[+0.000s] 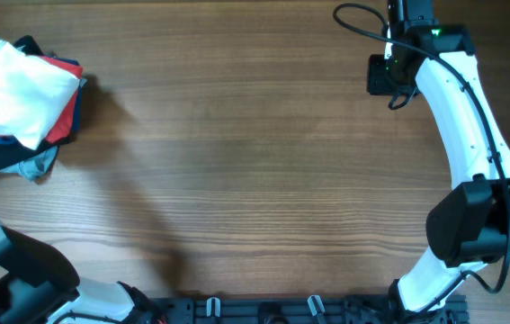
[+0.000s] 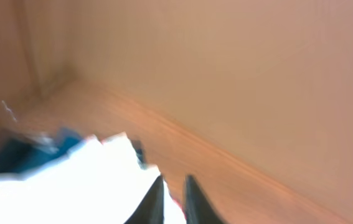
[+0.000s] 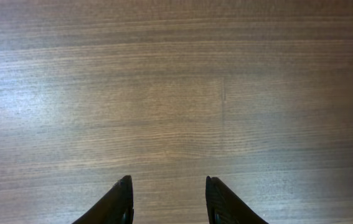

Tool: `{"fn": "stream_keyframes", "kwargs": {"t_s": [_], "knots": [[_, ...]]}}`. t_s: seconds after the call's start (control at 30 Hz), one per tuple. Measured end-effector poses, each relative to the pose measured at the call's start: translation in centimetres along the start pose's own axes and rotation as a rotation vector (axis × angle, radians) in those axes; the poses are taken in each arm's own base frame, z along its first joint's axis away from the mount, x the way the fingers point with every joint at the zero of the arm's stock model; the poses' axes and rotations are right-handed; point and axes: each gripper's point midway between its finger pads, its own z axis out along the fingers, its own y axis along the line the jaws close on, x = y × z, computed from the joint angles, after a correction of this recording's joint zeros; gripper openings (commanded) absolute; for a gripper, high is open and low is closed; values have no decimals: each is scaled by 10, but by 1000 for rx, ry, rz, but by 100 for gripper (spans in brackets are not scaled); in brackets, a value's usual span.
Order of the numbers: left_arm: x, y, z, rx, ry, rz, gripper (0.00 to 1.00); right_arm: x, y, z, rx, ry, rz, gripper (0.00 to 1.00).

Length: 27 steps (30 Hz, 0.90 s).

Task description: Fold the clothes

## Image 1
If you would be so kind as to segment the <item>white t-shirt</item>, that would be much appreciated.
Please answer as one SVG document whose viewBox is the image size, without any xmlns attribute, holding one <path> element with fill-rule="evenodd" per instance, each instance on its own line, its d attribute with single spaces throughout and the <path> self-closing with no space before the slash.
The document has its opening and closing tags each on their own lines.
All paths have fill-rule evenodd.
<svg viewBox="0 0 510 324">
<path fill-rule="evenodd" d="M 79 85 L 78 76 L 0 39 L 0 135 L 36 149 Z"/>
</svg>

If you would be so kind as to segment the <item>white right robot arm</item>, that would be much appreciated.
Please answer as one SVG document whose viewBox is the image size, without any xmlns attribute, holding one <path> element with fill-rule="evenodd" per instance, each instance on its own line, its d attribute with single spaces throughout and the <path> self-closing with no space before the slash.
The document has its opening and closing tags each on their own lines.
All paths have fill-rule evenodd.
<svg viewBox="0 0 510 324">
<path fill-rule="evenodd" d="M 428 246 L 391 286 L 394 320 L 426 319 L 474 278 L 499 293 L 510 270 L 510 148 L 490 110 L 470 37 L 460 25 L 384 23 L 385 41 L 369 79 L 387 82 L 391 110 L 400 96 L 426 99 L 440 132 L 452 190 L 428 214 Z"/>
</svg>

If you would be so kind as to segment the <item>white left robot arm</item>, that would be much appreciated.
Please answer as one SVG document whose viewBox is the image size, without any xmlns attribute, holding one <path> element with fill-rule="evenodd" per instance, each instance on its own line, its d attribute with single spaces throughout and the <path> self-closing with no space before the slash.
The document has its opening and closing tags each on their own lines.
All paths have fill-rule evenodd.
<svg viewBox="0 0 510 324">
<path fill-rule="evenodd" d="M 0 323 L 164 323 L 125 283 L 81 279 L 56 248 L 0 221 Z"/>
</svg>

